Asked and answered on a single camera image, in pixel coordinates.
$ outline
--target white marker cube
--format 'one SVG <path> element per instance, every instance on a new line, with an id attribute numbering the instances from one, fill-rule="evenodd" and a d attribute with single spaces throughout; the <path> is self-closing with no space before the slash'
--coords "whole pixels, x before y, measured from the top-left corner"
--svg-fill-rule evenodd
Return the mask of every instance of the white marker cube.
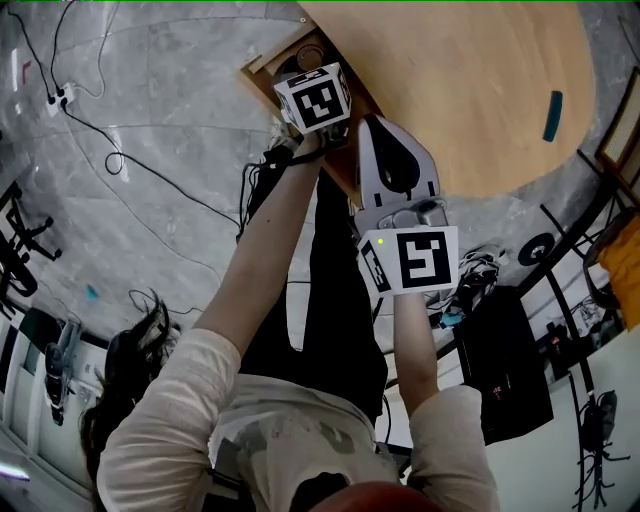
<path id="1" fill-rule="evenodd" d="M 456 226 L 371 230 L 358 250 L 367 288 L 380 297 L 458 286 Z"/>
<path id="2" fill-rule="evenodd" d="M 337 62 L 274 86 L 282 105 L 282 117 L 300 133 L 328 126 L 351 113 L 347 80 Z"/>

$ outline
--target white shirt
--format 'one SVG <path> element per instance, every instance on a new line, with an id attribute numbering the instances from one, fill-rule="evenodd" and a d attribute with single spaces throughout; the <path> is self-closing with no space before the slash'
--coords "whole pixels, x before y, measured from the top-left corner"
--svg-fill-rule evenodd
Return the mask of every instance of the white shirt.
<path id="1" fill-rule="evenodd" d="M 223 337 L 186 333 L 133 412 L 111 434 L 97 485 L 109 511 L 200 510 L 220 441 L 240 446 L 238 468 L 258 511 L 288 512 L 303 481 L 398 482 L 374 451 L 369 420 L 350 402 L 296 384 L 238 375 Z M 461 386 L 425 401 L 410 420 L 411 480 L 451 512 L 499 509 L 480 428 L 480 394 Z"/>

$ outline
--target person's right arm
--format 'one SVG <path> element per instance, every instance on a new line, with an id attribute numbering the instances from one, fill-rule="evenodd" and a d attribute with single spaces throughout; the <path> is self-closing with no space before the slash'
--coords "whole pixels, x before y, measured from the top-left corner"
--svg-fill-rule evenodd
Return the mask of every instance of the person's right arm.
<path id="1" fill-rule="evenodd" d="M 413 452 L 409 485 L 449 512 L 499 510 L 480 425 L 480 393 L 438 390 L 438 361 L 422 294 L 394 297 L 394 353 Z"/>

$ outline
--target orange cloth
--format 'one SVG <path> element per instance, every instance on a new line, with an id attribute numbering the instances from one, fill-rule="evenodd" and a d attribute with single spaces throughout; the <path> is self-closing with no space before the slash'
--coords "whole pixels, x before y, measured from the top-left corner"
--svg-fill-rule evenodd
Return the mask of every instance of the orange cloth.
<path id="1" fill-rule="evenodd" d="M 618 238 L 600 253 L 598 262 L 609 272 L 609 282 L 622 316 L 631 330 L 640 324 L 640 217 L 635 216 Z"/>

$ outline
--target round wooden tabletop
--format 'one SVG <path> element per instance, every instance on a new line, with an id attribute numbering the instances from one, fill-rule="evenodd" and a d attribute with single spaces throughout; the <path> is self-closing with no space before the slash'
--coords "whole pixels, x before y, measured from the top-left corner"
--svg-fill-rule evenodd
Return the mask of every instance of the round wooden tabletop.
<path id="1" fill-rule="evenodd" d="M 509 192 L 564 163 L 589 129 L 595 83 L 575 4 L 302 5 L 385 117 L 431 152 L 447 194 Z"/>

